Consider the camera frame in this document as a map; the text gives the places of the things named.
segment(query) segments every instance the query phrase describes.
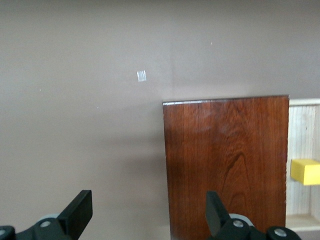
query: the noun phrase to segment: bolt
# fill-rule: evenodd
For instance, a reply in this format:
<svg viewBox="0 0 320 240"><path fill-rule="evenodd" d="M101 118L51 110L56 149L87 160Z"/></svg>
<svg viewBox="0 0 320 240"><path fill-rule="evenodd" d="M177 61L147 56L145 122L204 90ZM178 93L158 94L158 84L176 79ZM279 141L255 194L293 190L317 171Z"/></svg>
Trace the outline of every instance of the bolt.
<svg viewBox="0 0 320 240"><path fill-rule="evenodd" d="M287 236L287 233L284 230L280 229L280 228L276 228L274 230L274 233L276 235L278 235L279 237L286 237Z"/></svg>
<svg viewBox="0 0 320 240"><path fill-rule="evenodd" d="M233 225L237 228L243 228L244 227L244 224L242 221L239 221L239 220L235 220L233 221Z"/></svg>
<svg viewBox="0 0 320 240"><path fill-rule="evenodd" d="M50 224L51 224L51 222L49 222L49 221L44 221L43 223L40 224L40 227L41 227L41 228L45 228L45 227L48 227Z"/></svg>

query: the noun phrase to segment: brown wooden panel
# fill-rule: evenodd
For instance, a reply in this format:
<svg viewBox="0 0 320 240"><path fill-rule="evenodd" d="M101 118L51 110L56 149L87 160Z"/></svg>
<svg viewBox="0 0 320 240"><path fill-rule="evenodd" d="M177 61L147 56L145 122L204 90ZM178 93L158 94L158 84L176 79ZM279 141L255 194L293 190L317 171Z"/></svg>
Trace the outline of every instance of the brown wooden panel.
<svg viewBox="0 0 320 240"><path fill-rule="evenodd" d="M164 102L171 239L205 240L206 192L260 230L286 220L287 96Z"/></svg>

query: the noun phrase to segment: yellow sponge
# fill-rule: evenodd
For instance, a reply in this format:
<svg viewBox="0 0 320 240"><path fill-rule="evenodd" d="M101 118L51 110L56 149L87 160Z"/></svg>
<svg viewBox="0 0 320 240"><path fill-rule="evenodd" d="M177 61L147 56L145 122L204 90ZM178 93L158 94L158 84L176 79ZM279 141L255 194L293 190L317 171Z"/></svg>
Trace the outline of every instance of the yellow sponge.
<svg viewBox="0 0 320 240"><path fill-rule="evenodd" d="M293 159L290 175L303 185L320 185L320 162L312 159Z"/></svg>

